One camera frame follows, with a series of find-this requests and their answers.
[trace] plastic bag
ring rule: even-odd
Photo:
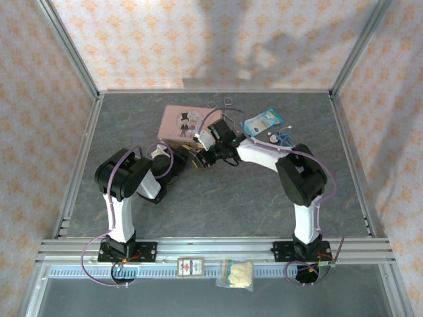
[[[276,113],[276,111],[274,109],[269,109],[251,119],[245,120],[245,122],[241,122],[241,127],[244,128],[244,131],[248,135],[254,137],[269,127],[282,122],[282,118]]]
[[[251,262],[226,259],[219,266],[216,286],[248,289],[252,292],[253,279],[254,267]]]

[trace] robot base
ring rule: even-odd
[[[121,262],[123,259],[127,259],[129,262],[133,263],[155,262],[157,255],[157,242],[135,241],[132,246],[134,247],[134,251],[129,258],[111,248],[107,241],[101,242],[97,262],[117,263]]]
[[[275,241],[271,251],[274,253],[275,262],[320,262],[331,261],[332,252],[328,241],[320,241],[313,251],[308,254],[298,252],[298,244],[294,241]]]

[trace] orange floral pattern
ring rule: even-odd
[[[393,243],[416,316],[423,316],[422,21],[421,1],[393,1],[340,94],[367,198]]]
[[[53,2],[100,90],[227,90],[331,87],[377,0]]]
[[[91,98],[33,0],[0,1],[0,307],[16,316]]]

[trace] glass panel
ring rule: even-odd
[[[392,316],[377,265],[340,265],[312,287],[255,279],[254,292],[215,279],[143,279],[115,289],[50,279],[39,316]]]

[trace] pink box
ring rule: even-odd
[[[190,145],[195,149],[201,147],[192,138],[204,117],[212,110],[210,108],[167,105],[163,112],[157,138],[172,146]],[[221,116],[220,110],[212,113],[204,123],[203,129],[220,119]]]

